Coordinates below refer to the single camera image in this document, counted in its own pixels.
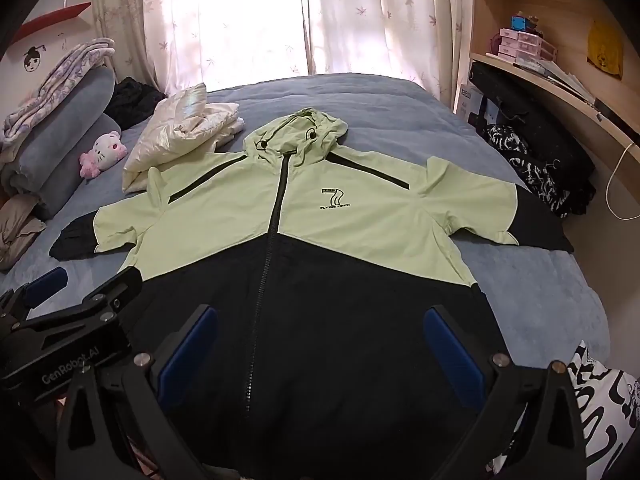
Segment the black clothing by curtain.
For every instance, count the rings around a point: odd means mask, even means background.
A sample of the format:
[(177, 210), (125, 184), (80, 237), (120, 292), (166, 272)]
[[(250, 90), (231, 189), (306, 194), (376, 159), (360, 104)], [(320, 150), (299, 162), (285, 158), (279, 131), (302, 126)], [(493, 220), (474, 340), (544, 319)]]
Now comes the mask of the black clothing by curtain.
[(104, 113), (119, 128), (127, 130), (151, 117), (157, 104), (165, 98), (157, 88), (127, 77), (116, 84)]

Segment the white box under shelf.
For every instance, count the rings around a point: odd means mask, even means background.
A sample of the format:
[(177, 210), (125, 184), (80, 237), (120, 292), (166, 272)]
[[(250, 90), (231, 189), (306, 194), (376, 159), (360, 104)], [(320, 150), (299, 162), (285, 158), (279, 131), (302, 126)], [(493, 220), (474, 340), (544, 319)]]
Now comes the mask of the white box under shelf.
[[(472, 114), (480, 114), (480, 106), (482, 105), (484, 94), (478, 90), (474, 84), (468, 82), (462, 84), (458, 92), (458, 102), (456, 114), (462, 118), (464, 122), (470, 122)], [(486, 100), (485, 120), (489, 125), (495, 125), (498, 122), (499, 107), (490, 99)]]

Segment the black white patterned cloth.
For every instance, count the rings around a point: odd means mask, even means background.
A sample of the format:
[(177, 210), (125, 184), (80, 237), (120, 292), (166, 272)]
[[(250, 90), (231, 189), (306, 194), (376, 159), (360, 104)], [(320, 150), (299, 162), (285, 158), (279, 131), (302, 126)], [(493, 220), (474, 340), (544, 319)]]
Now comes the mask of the black white patterned cloth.
[(601, 479), (639, 428), (639, 381), (596, 360), (585, 341), (567, 370), (582, 420), (587, 478)]

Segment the face wall sticker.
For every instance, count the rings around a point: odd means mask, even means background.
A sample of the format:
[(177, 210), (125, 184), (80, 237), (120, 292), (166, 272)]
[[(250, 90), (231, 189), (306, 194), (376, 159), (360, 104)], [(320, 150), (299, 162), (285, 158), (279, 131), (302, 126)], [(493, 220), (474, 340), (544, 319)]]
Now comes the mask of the face wall sticker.
[(41, 57), (43, 52), (46, 52), (47, 48), (44, 44), (40, 44), (40, 46), (32, 46), (28, 49), (28, 51), (24, 54), (23, 58), (23, 68), (24, 71), (28, 74), (33, 73), (35, 70), (38, 70), (38, 67), (41, 64)]

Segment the yellow hanging cloth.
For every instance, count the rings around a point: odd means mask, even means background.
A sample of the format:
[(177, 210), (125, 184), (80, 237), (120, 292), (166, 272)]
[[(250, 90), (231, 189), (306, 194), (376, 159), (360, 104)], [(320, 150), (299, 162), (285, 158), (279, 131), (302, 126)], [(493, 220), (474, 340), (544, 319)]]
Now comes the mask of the yellow hanging cloth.
[(591, 22), (587, 36), (587, 61), (602, 73), (622, 79), (624, 40), (617, 25), (597, 20)]

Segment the floral folded quilt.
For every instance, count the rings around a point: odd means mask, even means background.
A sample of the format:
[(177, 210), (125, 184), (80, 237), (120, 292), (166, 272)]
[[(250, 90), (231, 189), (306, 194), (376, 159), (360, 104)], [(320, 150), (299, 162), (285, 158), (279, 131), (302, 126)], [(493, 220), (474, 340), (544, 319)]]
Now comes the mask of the floral folded quilt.
[(99, 37), (69, 50), (32, 96), (6, 116), (1, 129), (1, 149), (17, 150), (26, 136), (72, 92), (89, 70), (115, 53), (115, 40)]

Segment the beige crumpled clothing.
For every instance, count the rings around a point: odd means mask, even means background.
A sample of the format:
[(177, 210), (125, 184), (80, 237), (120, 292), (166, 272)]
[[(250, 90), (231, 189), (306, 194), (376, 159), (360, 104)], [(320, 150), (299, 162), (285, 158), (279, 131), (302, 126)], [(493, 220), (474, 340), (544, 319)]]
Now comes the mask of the beige crumpled clothing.
[(20, 260), (35, 238), (46, 229), (46, 224), (34, 214), (38, 204), (37, 196), (18, 194), (2, 205), (0, 270), (3, 273)]

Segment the red wall shelf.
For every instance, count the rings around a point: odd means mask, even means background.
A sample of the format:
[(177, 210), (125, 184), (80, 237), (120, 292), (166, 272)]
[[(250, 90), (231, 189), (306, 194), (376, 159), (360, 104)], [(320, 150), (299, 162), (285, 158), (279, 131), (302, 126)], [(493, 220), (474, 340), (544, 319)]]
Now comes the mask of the red wall shelf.
[(47, 27), (60, 24), (71, 20), (72, 18), (77, 18), (82, 12), (89, 9), (90, 6), (90, 2), (77, 3), (73, 6), (64, 6), (64, 8), (40, 15), (38, 18), (25, 22), (15, 33), (10, 42), (10, 46), (15, 44), (17, 41), (35, 34), (36, 32), (40, 32), (40, 30)]

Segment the curved wooden shelf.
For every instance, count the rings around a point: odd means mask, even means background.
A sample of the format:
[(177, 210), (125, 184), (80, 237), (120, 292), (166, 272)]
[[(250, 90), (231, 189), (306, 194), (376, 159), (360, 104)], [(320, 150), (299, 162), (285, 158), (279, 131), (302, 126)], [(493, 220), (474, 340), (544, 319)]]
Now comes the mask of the curved wooden shelf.
[[(558, 48), (556, 62), (565, 73), (602, 101), (634, 131), (639, 130), (639, 55), (603, 0), (474, 0), (470, 59), (524, 80), (577, 140), (585, 144), (616, 176), (626, 190), (639, 197), (639, 148), (610, 118), (574, 94), (541, 76), (494, 58), (489, 43), (518, 12), (535, 15), (544, 36)], [(588, 32), (592, 24), (618, 32), (624, 45), (620, 79), (601, 72), (587, 61)]]

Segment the green and black hooded jacket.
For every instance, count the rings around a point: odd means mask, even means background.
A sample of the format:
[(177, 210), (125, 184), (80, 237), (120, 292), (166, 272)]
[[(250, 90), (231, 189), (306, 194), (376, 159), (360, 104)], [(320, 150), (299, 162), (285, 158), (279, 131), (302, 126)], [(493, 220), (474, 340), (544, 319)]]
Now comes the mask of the green and black hooded jacket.
[(341, 144), (346, 124), (306, 108), (239, 153), (194, 151), (143, 193), (75, 219), (60, 261), (127, 249), (142, 275), (122, 310), (139, 351), (202, 304), (218, 334), (167, 411), (204, 464), (254, 479), (426, 479), (474, 422), (423, 337), (444, 306), (486, 344), (502, 336), (454, 244), (569, 252), (526, 188), (431, 157)]

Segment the folded white puffer jacket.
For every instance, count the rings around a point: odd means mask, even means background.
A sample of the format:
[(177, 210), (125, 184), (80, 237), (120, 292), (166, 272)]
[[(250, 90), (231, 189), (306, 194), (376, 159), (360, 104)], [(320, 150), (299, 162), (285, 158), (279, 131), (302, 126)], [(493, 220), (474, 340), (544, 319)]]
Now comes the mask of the folded white puffer jacket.
[(152, 168), (175, 162), (197, 148), (214, 152), (244, 126), (239, 104), (208, 102), (204, 82), (161, 100), (122, 168), (122, 192), (143, 191)]

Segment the blue rolled blanket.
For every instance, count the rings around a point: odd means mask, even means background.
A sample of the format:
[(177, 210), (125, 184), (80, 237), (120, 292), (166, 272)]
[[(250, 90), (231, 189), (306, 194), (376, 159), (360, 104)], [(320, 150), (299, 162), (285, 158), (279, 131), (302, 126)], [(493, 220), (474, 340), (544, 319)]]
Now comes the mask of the blue rolled blanket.
[(16, 159), (1, 170), (9, 194), (38, 198), (40, 217), (53, 218), (82, 182), (79, 156), (104, 133), (122, 129), (105, 114), (115, 88), (106, 66), (93, 67), (62, 103), (29, 133)]

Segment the blue plush bed cover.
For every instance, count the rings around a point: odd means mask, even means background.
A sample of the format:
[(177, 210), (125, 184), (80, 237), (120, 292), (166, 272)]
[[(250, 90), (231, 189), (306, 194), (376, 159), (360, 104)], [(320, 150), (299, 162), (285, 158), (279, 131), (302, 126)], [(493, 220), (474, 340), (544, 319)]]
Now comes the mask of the blue plush bed cover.
[[(250, 128), (236, 141), (235, 150), (210, 154), (239, 153), (253, 131), (277, 118), (312, 108), (346, 124), (341, 144), (348, 148), (416, 165), (438, 157), (474, 174), (526, 188), (498, 153), (465, 128), (442, 103), (409, 81), (361, 74), (312, 76), (229, 90), (218, 94), (217, 101), (238, 103), (241, 117)], [(14, 268), (2, 276), (2, 287), (16, 289), (60, 266), (67, 272), (68, 283), (55, 296), (56, 310), (77, 304), (118, 272), (130, 268), (126, 265), (127, 249), (60, 261), (51, 256), (51, 247), (75, 219), (144, 191), (122, 192), (122, 175), (117, 172), (91, 181), (75, 193)], [(572, 244), (569, 252), (503, 245), (465, 230), (454, 233), (452, 239), (487, 298), (502, 344), (481, 341), (446, 310), (482, 346), (506, 352), (515, 363), (537, 368), (545, 368), (554, 360), (569, 363), (582, 341), (594, 358), (605, 358), (610, 337), (604, 310), (586, 285)]]

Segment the pink white kitty plush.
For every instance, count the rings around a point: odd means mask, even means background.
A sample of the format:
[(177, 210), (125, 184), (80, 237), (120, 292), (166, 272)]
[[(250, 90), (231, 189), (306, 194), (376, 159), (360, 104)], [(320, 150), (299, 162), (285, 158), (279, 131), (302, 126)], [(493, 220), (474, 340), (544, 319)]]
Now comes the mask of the pink white kitty plush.
[(91, 180), (120, 162), (128, 150), (117, 131), (102, 134), (93, 143), (87, 153), (79, 156), (79, 175), (81, 179)]

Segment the pink storage boxes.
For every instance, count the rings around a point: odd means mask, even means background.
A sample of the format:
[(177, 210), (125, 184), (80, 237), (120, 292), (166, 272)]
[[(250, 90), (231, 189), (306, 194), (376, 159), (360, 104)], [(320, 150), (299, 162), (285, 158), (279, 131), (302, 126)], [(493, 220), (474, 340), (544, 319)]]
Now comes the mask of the pink storage boxes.
[(532, 58), (555, 61), (558, 49), (541, 36), (530, 32), (520, 32), (510, 28), (502, 28), (499, 32), (500, 44), (498, 52), (511, 58), (526, 54)]

